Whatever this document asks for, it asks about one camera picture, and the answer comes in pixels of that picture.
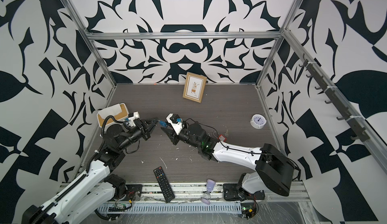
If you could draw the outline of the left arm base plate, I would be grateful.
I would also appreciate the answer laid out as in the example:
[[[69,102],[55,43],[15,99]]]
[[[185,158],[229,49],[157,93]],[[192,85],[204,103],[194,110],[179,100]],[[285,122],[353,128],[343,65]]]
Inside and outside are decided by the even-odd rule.
[[[142,184],[126,184],[123,194],[119,197],[114,197],[115,201],[137,201],[142,196]]]

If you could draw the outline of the purple hourglass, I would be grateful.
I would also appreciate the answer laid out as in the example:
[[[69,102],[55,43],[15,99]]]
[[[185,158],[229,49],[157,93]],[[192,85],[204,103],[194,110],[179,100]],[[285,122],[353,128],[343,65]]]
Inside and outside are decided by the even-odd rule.
[[[203,195],[200,198],[200,201],[205,205],[210,205],[211,201],[211,193],[214,190],[214,187],[216,185],[216,182],[208,179],[206,184],[206,191],[203,193]]]

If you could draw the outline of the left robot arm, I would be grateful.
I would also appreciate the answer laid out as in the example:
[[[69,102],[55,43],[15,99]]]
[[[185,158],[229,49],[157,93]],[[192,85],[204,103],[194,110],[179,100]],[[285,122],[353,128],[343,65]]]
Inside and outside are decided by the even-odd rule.
[[[125,196],[126,182],[113,174],[125,158],[127,147],[148,140],[158,118],[133,120],[134,126],[108,116],[101,127],[103,143],[85,165],[84,171],[60,193],[40,207],[30,206],[23,224],[79,224],[111,199]]]

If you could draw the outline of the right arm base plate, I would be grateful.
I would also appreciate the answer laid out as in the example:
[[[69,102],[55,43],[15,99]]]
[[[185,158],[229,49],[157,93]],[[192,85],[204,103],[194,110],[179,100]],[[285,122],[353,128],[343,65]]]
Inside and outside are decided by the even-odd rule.
[[[264,200],[266,195],[263,190],[250,194],[238,184],[223,184],[223,198],[226,201]]]

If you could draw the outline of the wooden picture frame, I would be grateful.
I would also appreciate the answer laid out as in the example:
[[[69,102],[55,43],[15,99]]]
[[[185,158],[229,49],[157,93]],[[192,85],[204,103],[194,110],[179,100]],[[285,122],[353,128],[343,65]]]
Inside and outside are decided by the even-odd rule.
[[[185,79],[183,98],[201,103],[207,77],[188,72]]]

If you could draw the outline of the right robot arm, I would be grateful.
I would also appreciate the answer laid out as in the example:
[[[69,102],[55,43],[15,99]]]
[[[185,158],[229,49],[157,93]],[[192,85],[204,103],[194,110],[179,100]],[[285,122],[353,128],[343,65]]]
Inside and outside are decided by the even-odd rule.
[[[186,125],[162,122],[161,129],[173,144],[180,141],[197,149],[198,154],[216,162],[227,162],[251,169],[242,174],[236,187],[243,195],[259,191],[272,191],[280,196],[289,196],[296,164],[275,146],[243,147],[226,143],[207,134],[201,124]]]

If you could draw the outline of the black remote control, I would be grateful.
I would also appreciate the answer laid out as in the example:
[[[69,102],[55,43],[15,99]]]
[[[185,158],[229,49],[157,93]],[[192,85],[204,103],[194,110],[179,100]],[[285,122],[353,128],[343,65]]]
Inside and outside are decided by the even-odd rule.
[[[174,195],[174,192],[173,192],[172,187],[170,185],[170,182],[168,181],[168,179],[164,173],[163,168],[157,167],[153,171],[153,173],[154,173],[156,180],[159,184],[159,187],[160,187],[161,193],[163,194],[165,202],[170,203],[172,200],[175,199],[175,195]]]

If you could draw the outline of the red padlock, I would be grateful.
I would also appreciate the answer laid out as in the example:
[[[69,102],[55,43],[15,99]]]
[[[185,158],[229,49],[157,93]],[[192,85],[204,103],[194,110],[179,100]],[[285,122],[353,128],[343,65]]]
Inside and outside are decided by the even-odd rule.
[[[218,139],[219,139],[220,141],[222,141],[222,142],[225,142],[225,141],[227,140],[227,138],[226,138],[225,136],[223,136],[222,134],[220,134],[220,135],[218,136]]]

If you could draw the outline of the white alarm clock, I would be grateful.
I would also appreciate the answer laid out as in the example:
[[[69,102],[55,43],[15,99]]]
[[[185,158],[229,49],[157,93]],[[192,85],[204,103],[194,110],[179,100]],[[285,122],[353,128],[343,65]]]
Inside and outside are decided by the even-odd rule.
[[[263,129],[266,123],[266,118],[261,114],[254,114],[250,120],[251,126],[255,129]]]

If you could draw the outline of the black wall hook rail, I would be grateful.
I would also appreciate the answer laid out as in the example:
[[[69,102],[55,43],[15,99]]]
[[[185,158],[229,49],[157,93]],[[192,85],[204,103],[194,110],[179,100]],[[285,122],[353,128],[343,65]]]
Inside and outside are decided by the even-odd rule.
[[[340,114],[336,119],[338,121],[345,121],[350,126],[355,134],[351,139],[360,140],[362,142],[371,140],[371,134],[366,126],[364,118],[352,108],[349,101],[332,80],[330,80],[329,76],[322,70],[319,64],[304,58],[300,67],[305,68],[309,72],[309,75],[307,75],[308,78],[312,78],[316,81],[317,87],[315,87],[315,89],[323,92],[328,97],[328,100],[326,100],[325,103],[335,106]]]

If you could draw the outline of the white tissue box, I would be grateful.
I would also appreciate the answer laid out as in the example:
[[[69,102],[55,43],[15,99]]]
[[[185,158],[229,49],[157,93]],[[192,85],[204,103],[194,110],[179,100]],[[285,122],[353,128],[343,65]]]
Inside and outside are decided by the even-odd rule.
[[[122,121],[129,115],[128,108],[125,103],[116,104],[107,108],[104,108],[97,113],[97,121],[99,127],[102,127],[104,120],[108,116],[113,116],[117,121]]]

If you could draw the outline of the small blue padlock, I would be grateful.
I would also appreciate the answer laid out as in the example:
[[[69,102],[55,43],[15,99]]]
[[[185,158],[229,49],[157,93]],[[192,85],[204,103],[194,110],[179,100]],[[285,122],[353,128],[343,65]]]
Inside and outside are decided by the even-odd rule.
[[[159,124],[160,124],[160,126],[162,126],[162,127],[164,127],[164,128],[167,128],[167,127],[168,127],[167,123],[164,122],[164,121],[159,121]]]

